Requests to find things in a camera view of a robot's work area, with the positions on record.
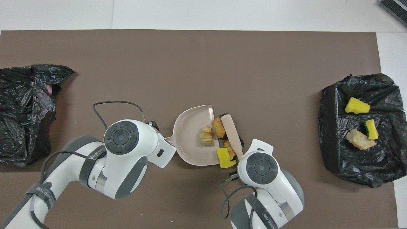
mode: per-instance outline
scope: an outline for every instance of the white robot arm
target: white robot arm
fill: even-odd
[[[68,142],[63,151],[2,228],[46,228],[47,212],[71,181],[113,199],[124,198],[141,182],[148,161],[164,168],[176,149],[152,126],[126,119],[112,124],[103,142],[81,136]]]
[[[304,209],[302,188],[288,171],[280,168],[272,152],[271,145],[253,139],[239,161],[240,179],[258,189],[257,196],[250,194],[234,205],[230,217],[234,229],[281,228]]]

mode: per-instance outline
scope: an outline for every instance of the brown table surface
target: brown table surface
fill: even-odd
[[[161,133],[172,134],[183,111],[212,104],[228,112],[246,142],[274,146],[273,155],[305,193],[305,209],[284,228],[395,228],[392,183],[368,188],[328,172],[318,145],[321,90],[352,73],[380,73],[375,33],[283,31],[2,31],[0,68],[50,63],[76,74],[62,84],[52,151],[104,128],[92,104],[139,104]],[[131,106],[100,106],[107,123],[138,119]],[[0,221],[39,178],[43,160],[0,167]],[[50,228],[231,228],[220,217],[221,181],[236,167],[198,167],[177,154],[164,169],[149,166],[136,191],[112,200],[78,182],[48,213]],[[231,192],[240,181],[228,183]],[[242,191],[232,204],[250,193]]]

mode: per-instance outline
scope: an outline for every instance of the white dustpan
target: white dustpan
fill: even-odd
[[[214,120],[212,105],[197,106],[184,111],[175,121],[173,135],[166,140],[177,148],[179,156],[191,165],[217,165],[216,150],[219,141],[213,134],[213,146],[202,146],[199,134],[203,127],[212,127]]]

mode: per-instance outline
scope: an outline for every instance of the brush handle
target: brush handle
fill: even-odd
[[[240,161],[243,158],[242,144],[240,143],[239,135],[236,131],[236,126],[233,123],[232,116],[226,114],[221,117],[223,127],[225,128],[226,135],[228,136],[231,147]]]

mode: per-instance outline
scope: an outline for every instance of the white floor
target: white floor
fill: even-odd
[[[407,104],[407,27],[377,0],[1,0],[1,30],[198,29],[377,32],[381,69]],[[394,182],[407,228],[407,177]]]

